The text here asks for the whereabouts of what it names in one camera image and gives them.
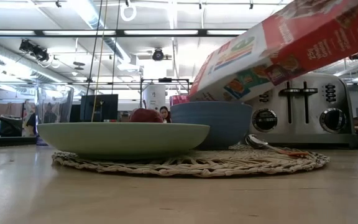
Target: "apple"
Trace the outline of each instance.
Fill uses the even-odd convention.
[[[158,111],[139,108],[132,112],[129,122],[162,123],[163,119]]]

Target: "round placemat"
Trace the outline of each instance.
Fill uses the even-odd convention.
[[[293,157],[266,149],[253,149],[246,145],[231,146],[222,151],[191,151],[186,155],[152,161],[94,161],[82,159],[69,152],[55,152],[52,159],[62,166],[77,169],[153,174],[163,177],[173,175],[222,177],[250,174],[291,174],[296,171],[320,168],[329,162],[329,157],[315,152],[309,152],[308,156]]]

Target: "stainless steel toaster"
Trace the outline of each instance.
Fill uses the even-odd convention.
[[[334,75],[308,73],[256,97],[249,134],[271,143],[357,146],[347,85]]]

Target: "blue bowl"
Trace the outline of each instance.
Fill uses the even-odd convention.
[[[209,125],[200,149],[224,149],[237,144],[248,132],[252,107],[217,101],[190,102],[171,106],[173,123]]]

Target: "table surface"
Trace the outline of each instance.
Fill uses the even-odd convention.
[[[0,223],[358,223],[358,151],[324,169],[197,179],[98,174],[53,149],[0,149]]]

